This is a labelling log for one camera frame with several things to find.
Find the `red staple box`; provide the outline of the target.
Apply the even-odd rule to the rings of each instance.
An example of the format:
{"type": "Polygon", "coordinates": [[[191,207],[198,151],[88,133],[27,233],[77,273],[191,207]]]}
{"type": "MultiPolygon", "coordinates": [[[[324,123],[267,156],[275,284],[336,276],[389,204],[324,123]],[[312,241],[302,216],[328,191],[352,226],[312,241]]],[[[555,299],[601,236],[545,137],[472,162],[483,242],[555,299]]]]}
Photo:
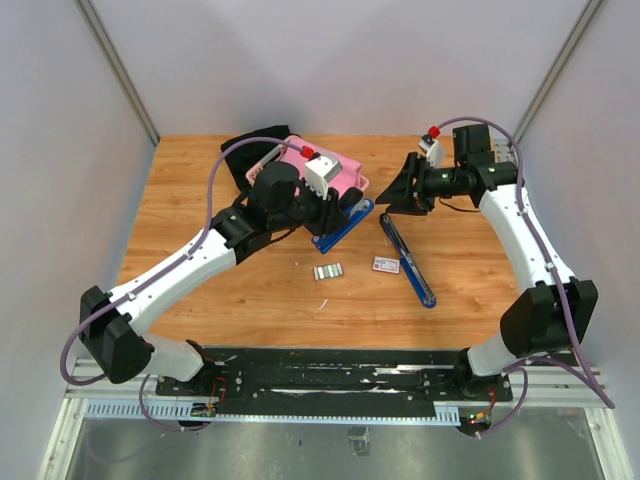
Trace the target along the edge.
{"type": "Polygon", "coordinates": [[[373,260],[372,270],[376,272],[399,274],[401,264],[398,259],[375,256],[373,260]]]}

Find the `silver staple strips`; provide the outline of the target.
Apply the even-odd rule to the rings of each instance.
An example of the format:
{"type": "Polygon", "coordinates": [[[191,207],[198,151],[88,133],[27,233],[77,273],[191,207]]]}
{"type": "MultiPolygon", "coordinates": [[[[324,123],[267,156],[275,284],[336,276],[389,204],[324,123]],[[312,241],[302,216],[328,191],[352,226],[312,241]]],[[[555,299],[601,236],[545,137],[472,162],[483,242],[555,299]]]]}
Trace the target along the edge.
{"type": "Polygon", "coordinates": [[[339,278],[344,275],[344,270],[340,263],[332,263],[313,268],[314,279],[316,281],[339,278]]]}

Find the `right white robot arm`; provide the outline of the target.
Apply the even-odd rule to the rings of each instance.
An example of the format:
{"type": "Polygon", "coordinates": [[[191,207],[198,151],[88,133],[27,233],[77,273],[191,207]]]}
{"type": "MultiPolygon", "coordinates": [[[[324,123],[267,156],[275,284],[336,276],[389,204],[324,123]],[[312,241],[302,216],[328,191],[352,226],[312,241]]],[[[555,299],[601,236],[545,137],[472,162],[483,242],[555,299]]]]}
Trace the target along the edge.
{"type": "Polygon", "coordinates": [[[462,351],[453,375],[455,392],[474,400],[489,377],[536,354],[577,350],[598,300],[593,281],[578,279],[552,247],[528,200],[521,169],[497,160],[493,123],[473,117],[452,119],[454,164],[444,167],[430,128],[420,149],[407,155],[399,174],[377,197],[389,214],[424,216],[440,198],[467,196],[497,235],[520,295],[500,320],[500,331],[462,351]]]}

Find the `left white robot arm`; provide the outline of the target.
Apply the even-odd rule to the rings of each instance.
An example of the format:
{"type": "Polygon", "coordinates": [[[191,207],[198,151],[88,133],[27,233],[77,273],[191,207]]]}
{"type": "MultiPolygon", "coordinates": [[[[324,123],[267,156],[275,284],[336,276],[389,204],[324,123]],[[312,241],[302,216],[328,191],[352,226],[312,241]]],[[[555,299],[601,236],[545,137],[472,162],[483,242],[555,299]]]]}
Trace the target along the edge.
{"type": "Polygon", "coordinates": [[[301,179],[294,166],[275,162],[231,206],[208,216],[181,250],[110,292],[87,290],[81,297],[86,325],[79,338],[114,384],[139,374],[160,375],[178,380],[192,395],[203,395],[214,383],[212,361],[193,341],[151,335],[155,321],[201,284],[298,228],[327,252],[371,209],[356,187],[339,194],[322,178],[301,179]]]}

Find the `pink plastic basket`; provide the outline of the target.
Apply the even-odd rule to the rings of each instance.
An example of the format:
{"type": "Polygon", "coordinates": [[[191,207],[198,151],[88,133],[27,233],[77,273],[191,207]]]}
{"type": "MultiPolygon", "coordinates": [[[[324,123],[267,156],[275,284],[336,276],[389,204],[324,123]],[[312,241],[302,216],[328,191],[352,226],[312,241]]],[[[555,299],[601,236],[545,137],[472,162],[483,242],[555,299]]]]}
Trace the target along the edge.
{"type": "Polygon", "coordinates": [[[325,178],[324,186],[334,188],[340,195],[343,195],[351,187],[356,187],[361,191],[368,188],[369,180],[362,173],[360,162],[319,147],[295,135],[289,136],[286,142],[303,150],[313,150],[319,154],[319,157],[311,160],[303,157],[298,150],[291,147],[267,144],[267,152],[260,154],[258,160],[245,174],[245,179],[250,186],[254,185],[257,175],[269,163],[280,161],[295,166],[299,171],[300,178],[305,181],[307,181],[307,175],[311,174],[312,187],[320,186],[321,174],[331,174],[331,178],[325,178]]]}

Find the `black folded cloth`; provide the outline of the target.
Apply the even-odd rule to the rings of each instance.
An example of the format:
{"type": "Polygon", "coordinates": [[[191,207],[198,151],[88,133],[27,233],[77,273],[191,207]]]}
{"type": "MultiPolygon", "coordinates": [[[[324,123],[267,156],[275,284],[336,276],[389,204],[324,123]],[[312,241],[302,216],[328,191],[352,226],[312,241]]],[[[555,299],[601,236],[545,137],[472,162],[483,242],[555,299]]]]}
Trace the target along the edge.
{"type": "Polygon", "coordinates": [[[239,147],[224,156],[224,163],[227,165],[240,193],[247,192],[251,187],[246,178],[248,170],[277,147],[277,144],[272,142],[255,141],[246,143],[246,140],[252,138],[278,139],[286,142],[286,152],[293,151],[298,153],[300,148],[294,147],[293,143],[288,140],[290,134],[291,132],[288,125],[274,125],[234,137],[221,145],[220,151],[224,153],[234,145],[239,144],[239,147]]]}

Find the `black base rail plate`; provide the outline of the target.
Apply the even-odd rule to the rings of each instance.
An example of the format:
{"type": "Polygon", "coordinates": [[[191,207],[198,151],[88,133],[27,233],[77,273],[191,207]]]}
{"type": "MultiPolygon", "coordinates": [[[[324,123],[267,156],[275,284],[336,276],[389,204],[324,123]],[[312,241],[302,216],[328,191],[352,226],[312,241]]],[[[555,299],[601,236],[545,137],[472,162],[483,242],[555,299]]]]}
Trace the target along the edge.
{"type": "Polygon", "coordinates": [[[214,401],[218,418],[415,420],[439,402],[509,402],[509,381],[474,377],[458,350],[226,348],[204,350],[204,372],[188,382],[164,376],[159,396],[214,401]]]}

